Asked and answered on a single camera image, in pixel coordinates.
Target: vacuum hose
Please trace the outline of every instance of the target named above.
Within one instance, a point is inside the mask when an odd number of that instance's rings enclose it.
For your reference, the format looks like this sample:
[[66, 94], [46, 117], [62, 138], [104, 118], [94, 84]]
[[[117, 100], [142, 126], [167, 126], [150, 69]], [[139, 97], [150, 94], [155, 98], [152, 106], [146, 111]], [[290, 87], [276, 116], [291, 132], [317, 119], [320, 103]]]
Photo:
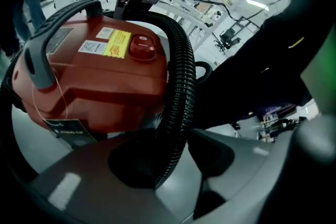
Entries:
[[[104, 12], [113, 18], [113, 12]], [[149, 23], [162, 29], [169, 41], [169, 82], [162, 121], [156, 130], [155, 163], [151, 174], [155, 189], [176, 167], [193, 121], [196, 68], [193, 48], [183, 28], [173, 19], [153, 12], [128, 12], [124, 20]]]

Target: shop vacuum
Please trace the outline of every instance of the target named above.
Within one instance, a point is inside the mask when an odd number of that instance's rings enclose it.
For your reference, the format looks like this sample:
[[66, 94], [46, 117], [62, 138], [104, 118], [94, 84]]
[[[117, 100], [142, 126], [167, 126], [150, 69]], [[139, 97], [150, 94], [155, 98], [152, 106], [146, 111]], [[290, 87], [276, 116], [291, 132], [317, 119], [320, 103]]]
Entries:
[[[86, 17], [79, 14], [84, 9]], [[165, 32], [168, 70], [160, 38], [126, 21], [149, 23]], [[129, 186], [158, 188], [179, 161], [192, 124], [193, 49], [182, 27], [162, 14], [126, 12], [123, 20], [116, 20], [97, 0], [72, 3], [33, 34], [13, 59], [5, 81], [7, 90], [2, 88], [2, 94], [8, 104], [3, 106], [10, 109], [13, 103], [58, 137], [73, 136], [78, 142], [127, 132], [123, 145], [110, 156], [123, 161], [109, 163]], [[156, 129], [137, 131], [144, 119], [158, 113], [162, 119]], [[2, 142], [16, 148], [4, 149], [16, 155], [11, 158], [16, 160], [13, 169], [30, 181], [35, 172], [17, 144], [9, 141], [15, 140], [11, 113], [5, 117], [10, 134]]]

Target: floor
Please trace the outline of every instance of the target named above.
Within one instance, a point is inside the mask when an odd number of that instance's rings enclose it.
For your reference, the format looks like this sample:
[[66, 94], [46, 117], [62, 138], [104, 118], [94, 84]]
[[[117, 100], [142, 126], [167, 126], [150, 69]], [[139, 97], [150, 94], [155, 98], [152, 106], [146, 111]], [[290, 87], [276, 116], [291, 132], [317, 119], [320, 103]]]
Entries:
[[[101, 0], [102, 7], [106, 9], [113, 9], [115, 0]], [[51, 16], [56, 10], [54, 4], [50, 3], [43, 7], [46, 17]], [[154, 11], [165, 13], [164, 10], [154, 7]], [[155, 33], [164, 35], [164, 33], [157, 27], [144, 24], [144, 26], [151, 28]], [[5, 70], [9, 65], [8, 59], [3, 53], [0, 54], [0, 79], [4, 76]], [[45, 130], [32, 122], [29, 116], [13, 107], [12, 110], [13, 126], [18, 145], [31, 166], [41, 173], [53, 163], [60, 160], [67, 155], [71, 148], [70, 146], [60, 139], [56, 139], [48, 130]], [[258, 122], [252, 118], [247, 122], [241, 122], [244, 126], [241, 130], [242, 136], [250, 139], [255, 139], [257, 136]], [[213, 132], [235, 136], [234, 129], [230, 125], [218, 126], [210, 129]]]

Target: cable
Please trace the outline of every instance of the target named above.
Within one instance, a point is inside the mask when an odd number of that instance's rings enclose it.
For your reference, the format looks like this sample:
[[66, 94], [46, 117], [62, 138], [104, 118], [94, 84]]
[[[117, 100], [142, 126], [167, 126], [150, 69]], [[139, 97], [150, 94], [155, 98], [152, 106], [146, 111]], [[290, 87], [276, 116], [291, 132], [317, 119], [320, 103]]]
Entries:
[[196, 1], [200, 1], [200, 2], [203, 2], [203, 3], [209, 3], [209, 4], [213, 4], [213, 5], [220, 5], [220, 6], [224, 6], [229, 17], [234, 20], [235, 22], [242, 22], [242, 21], [245, 21], [245, 20], [250, 20], [251, 18], [259, 15], [262, 11], [264, 11], [266, 9], [266, 7], [269, 7], [269, 6], [272, 6], [274, 4], [277, 4], [279, 1], [281, 0], [277, 0], [275, 2], [272, 2], [272, 3], [269, 3], [268, 5], [266, 5], [263, 9], [261, 9], [260, 11], [258, 11], [256, 14], [253, 14], [252, 16], [248, 17], [248, 18], [244, 18], [244, 19], [236, 19], [234, 17], [231, 16], [231, 13], [229, 11], [229, 9], [227, 8], [227, 6], [224, 4], [224, 3], [221, 3], [221, 2], [214, 2], [214, 1], [206, 1], [206, 0], [196, 0]]

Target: black handle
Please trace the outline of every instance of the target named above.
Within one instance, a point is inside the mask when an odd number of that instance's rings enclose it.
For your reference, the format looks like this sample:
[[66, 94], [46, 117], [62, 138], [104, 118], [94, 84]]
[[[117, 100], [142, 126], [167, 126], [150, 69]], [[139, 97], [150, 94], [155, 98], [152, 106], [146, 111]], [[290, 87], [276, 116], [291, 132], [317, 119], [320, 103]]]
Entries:
[[46, 56], [48, 42], [68, 19], [83, 9], [86, 10], [87, 17], [103, 16], [98, 0], [81, 0], [50, 16], [27, 41], [23, 52], [24, 62], [37, 89], [47, 89], [55, 83], [55, 75]]
[[197, 85], [204, 83], [212, 73], [212, 67], [207, 62], [196, 62], [196, 67], [203, 67], [205, 69], [205, 74], [196, 80]]

